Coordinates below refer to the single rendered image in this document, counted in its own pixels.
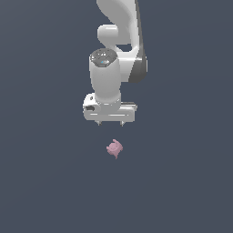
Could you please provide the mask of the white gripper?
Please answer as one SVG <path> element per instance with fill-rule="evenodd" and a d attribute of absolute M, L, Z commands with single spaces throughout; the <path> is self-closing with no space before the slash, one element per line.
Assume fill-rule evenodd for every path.
<path fill-rule="evenodd" d="M 83 113 L 86 120 L 93 120 L 99 126 L 102 122 L 120 122 L 123 126 L 126 122 L 135 121 L 137 104 L 134 102 L 122 102 L 121 96 L 114 101 L 98 101 L 96 94 L 91 93 L 86 96 L 83 103 Z"/>

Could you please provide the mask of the small pink spiky object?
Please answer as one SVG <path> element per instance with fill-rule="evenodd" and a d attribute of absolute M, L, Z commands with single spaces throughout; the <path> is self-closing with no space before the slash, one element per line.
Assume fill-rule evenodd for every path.
<path fill-rule="evenodd" d="M 118 154 L 123 150 L 123 146 L 117 141 L 117 140 L 113 140 L 112 143 L 110 143 L 107 147 L 106 147 L 106 151 L 110 154 L 113 155 L 115 158 L 118 157 Z"/>

